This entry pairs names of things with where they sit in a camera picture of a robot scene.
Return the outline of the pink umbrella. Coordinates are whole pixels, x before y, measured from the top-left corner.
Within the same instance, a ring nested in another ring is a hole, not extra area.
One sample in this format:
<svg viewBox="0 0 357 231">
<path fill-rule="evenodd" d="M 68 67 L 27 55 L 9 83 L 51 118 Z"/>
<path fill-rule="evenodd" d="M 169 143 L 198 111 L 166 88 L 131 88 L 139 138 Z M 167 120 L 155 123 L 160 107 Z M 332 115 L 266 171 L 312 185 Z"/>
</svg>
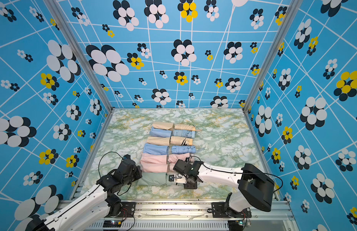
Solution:
<svg viewBox="0 0 357 231">
<path fill-rule="evenodd" d="M 170 163 L 169 167 L 168 167 L 168 171 L 169 172 L 175 172 L 174 167 L 175 167 L 175 163 Z"/>
<path fill-rule="evenodd" d="M 171 154 L 168 156 L 168 162 L 169 163 L 176 163 L 179 160 L 185 161 L 187 158 L 191 156 L 190 153 L 185 153 L 185 154 Z"/>
</svg>

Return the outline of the blue umbrella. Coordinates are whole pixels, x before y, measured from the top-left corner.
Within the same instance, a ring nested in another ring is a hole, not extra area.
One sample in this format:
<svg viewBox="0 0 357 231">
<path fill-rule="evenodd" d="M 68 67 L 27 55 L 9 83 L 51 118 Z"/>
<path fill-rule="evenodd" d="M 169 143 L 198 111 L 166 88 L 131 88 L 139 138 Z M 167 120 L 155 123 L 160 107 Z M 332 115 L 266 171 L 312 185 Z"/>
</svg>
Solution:
<svg viewBox="0 0 357 231">
<path fill-rule="evenodd" d="M 172 146 L 171 147 L 172 154 L 195 154 L 196 147 L 195 146 Z"/>
<path fill-rule="evenodd" d="M 195 131 L 173 130 L 173 136 L 194 139 L 195 138 Z"/>
</svg>

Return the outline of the pink umbrella sleeve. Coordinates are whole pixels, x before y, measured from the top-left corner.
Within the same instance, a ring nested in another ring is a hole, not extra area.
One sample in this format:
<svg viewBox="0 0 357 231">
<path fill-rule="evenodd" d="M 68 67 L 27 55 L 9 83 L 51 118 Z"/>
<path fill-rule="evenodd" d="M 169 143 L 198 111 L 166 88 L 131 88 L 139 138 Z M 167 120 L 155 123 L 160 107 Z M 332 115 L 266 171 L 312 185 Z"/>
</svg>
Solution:
<svg viewBox="0 0 357 231">
<path fill-rule="evenodd" d="M 168 164 L 154 164 L 141 162 L 142 171 L 146 173 L 167 173 Z"/>
<path fill-rule="evenodd" d="M 148 164 L 167 164 L 167 155 L 151 155 L 143 153 L 140 162 Z"/>
</svg>

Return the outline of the beige umbrella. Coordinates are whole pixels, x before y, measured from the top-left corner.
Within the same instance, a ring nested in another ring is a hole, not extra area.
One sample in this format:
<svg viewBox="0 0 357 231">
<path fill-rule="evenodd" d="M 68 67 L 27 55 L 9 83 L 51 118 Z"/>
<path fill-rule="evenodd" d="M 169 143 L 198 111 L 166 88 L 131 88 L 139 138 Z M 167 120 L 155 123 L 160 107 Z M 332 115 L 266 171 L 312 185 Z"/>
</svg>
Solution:
<svg viewBox="0 0 357 231">
<path fill-rule="evenodd" d="M 188 124 L 175 124 L 175 130 L 186 130 L 186 131 L 201 131 L 200 129 L 196 128 L 194 125 Z"/>
<path fill-rule="evenodd" d="M 193 146 L 193 139 L 179 136 L 172 136 L 170 143 L 176 146 Z"/>
</svg>

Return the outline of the blue umbrella sleeve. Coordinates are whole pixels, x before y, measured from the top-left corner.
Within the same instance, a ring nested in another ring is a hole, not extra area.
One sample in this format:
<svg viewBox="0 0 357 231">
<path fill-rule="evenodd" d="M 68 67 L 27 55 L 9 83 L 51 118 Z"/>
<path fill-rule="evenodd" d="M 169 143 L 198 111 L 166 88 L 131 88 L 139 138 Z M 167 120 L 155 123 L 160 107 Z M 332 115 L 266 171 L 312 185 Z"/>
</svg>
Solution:
<svg viewBox="0 0 357 231">
<path fill-rule="evenodd" d="M 152 127 L 150 130 L 150 136 L 158 138 L 170 138 L 172 136 L 172 131 L 156 129 Z"/>
<path fill-rule="evenodd" d="M 154 145 L 146 143 L 143 148 L 143 153 L 150 155 L 167 155 L 169 146 Z"/>
</svg>

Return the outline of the beige umbrella sleeve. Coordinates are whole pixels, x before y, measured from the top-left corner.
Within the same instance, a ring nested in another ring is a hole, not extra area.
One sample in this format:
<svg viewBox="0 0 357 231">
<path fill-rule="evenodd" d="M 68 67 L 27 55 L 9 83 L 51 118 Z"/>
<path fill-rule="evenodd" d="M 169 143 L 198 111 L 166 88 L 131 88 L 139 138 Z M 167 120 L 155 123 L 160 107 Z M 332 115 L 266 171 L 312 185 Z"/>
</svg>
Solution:
<svg viewBox="0 0 357 231">
<path fill-rule="evenodd" d="M 149 136 L 147 138 L 147 143 L 152 144 L 152 145 L 169 146 L 170 145 L 170 137 L 161 138 L 161 137 Z"/>
<path fill-rule="evenodd" d="M 153 122 L 152 126 L 155 129 L 159 129 L 159 130 L 167 130 L 167 131 L 172 131 L 174 128 L 174 123 L 170 123 L 170 122 Z"/>
</svg>

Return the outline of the green umbrella sleeve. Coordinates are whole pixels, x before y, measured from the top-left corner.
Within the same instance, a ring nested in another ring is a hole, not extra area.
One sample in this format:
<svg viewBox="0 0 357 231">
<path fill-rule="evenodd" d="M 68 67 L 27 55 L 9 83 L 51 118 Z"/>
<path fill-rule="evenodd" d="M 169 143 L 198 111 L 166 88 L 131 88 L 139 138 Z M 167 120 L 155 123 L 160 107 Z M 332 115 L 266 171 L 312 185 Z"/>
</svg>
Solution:
<svg viewBox="0 0 357 231">
<path fill-rule="evenodd" d="M 167 183 L 167 175 L 165 173 L 142 173 L 142 178 L 137 182 L 141 186 L 162 186 Z"/>
</svg>

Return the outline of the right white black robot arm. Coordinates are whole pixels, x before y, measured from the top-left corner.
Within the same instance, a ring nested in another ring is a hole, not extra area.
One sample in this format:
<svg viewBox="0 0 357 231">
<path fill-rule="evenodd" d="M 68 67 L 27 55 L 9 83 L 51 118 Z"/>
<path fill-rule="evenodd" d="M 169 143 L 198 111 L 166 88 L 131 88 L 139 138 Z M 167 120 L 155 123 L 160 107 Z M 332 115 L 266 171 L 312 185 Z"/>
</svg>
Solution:
<svg viewBox="0 0 357 231">
<path fill-rule="evenodd" d="M 274 181 L 252 164 L 244 167 L 226 168 L 213 166 L 202 161 L 189 162 L 178 160 L 170 175 L 170 182 L 181 183 L 185 189 L 197 189 L 199 183 L 217 183 L 231 186 L 237 192 L 228 194 L 220 209 L 212 208 L 215 213 L 230 218 L 247 216 L 248 209 L 254 207 L 270 212 L 274 194 Z"/>
</svg>

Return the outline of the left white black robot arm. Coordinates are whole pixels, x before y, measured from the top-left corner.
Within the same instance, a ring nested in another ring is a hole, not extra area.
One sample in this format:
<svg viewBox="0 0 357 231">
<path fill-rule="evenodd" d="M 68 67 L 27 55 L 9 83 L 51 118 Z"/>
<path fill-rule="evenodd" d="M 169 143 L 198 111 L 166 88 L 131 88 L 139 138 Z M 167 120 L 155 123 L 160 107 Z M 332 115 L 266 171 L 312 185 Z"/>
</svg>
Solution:
<svg viewBox="0 0 357 231">
<path fill-rule="evenodd" d="M 134 161 L 128 160 L 117 169 L 102 176 L 97 183 L 78 199 L 58 212 L 46 217 L 31 216 L 23 231 L 83 231 L 104 217 L 122 216 L 122 221 L 132 216 L 123 207 L 116 194 L 125 185 L 142 178 L 142 171 Z"/>
</svg>

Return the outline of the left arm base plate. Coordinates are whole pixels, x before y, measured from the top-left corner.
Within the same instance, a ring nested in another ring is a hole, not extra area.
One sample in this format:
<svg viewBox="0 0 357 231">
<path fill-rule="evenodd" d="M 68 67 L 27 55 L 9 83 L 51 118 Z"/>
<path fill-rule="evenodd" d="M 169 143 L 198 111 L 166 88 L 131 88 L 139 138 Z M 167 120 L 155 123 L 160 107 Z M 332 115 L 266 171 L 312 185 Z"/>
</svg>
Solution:
<svg viewBox="0 0 357 231">
<path fill-rule="evenodd" d="M 109 211 L 109 217 L 132 217 L 135 214 L 136 202 L 119 202 L 113 205 Z"/>
</svg>

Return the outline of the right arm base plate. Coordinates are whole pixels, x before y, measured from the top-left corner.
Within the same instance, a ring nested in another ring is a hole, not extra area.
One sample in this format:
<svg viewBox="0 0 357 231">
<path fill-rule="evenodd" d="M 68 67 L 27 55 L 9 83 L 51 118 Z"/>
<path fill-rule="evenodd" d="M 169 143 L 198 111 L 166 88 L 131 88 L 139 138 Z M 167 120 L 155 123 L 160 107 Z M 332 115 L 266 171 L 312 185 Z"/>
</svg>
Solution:
<svg viewBox="0 0 357 231">
<path fill-rule="evenodd" d="M 211 207 L 207 210 L 208 213 L 211 213 L 214 218 L 251 218 L 252 213 L 250 208 L 246 208 L 242 211 L 235 211 L 230 208 L 225 202 L 213 202 Z"/>
</svg>

